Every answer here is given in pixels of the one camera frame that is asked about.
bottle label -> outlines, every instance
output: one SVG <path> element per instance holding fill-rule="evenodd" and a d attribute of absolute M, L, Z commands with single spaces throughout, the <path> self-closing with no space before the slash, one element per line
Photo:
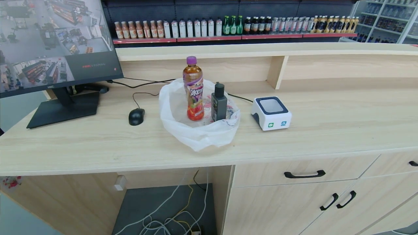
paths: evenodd
<path fill-rule="evenodd" d="M 203 110 L 203 76 L 200 78 L 186 82 L 186 77 L 190 74 L 183 73 L 183 82 L 184 88 L 186 89 L 188 106 L 187 106 L 187 116 L 191 120 L 198 120 L 202 116 Z"/>

purple bottle cap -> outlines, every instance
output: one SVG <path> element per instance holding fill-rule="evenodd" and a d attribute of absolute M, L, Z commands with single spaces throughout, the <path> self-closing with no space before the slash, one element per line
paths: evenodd
<path fill-rule="evenodd" d="M 186 61 L 187 61 L 187 64 L 197 64 L 197 59 L 194 56 L 188 56 Z"/>

monitor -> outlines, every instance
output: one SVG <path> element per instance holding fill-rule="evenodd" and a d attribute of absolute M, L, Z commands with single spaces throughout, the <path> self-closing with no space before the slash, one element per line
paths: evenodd
<path fill-rule="evenodd" d="M 123 78 L 100 0 L 0 1 L 0 98 L 52 89 L 28 128 L 96 114 L 99 93 L 67 87 Z"/>

cabinet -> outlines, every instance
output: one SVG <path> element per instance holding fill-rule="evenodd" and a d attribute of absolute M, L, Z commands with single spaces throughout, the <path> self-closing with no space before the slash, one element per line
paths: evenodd
<path fill-rule="evenodd" d="M 418 192 L 417 181 L 418 172 L 360 178 L 301 235 L 357 234 Z"/>
<path fill-rule="evenodd" d="M 298 235 L 353 182 L 232 188 L 223 234 Z"/>

red shelf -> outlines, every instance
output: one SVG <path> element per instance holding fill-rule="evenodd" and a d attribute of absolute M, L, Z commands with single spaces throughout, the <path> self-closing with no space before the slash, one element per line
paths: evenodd
<path fill-rule="evenodd" d="M 114 39 L 114 44 L 176 42 L 175 38 Z"/>
<path fill-rule="evenodd" d="M 304 38 L 356 37 L 357 33 L 306 33 Z"/>
<path fill-rule="evenodd" d="M 222 41 L 222 40 L 241 40 L 241 35 L 238 36 L 214 36 L 214 37 L 193 37 L 193 38 L 178 38 L 178 42 L 196 42 L 196 41 Z"/>
<path fill-rule="evenodd" d="M 242 39 L 268 39 L 268 38 L 302 38 L 302 34 L 260 34 L 243 35 Z"/>

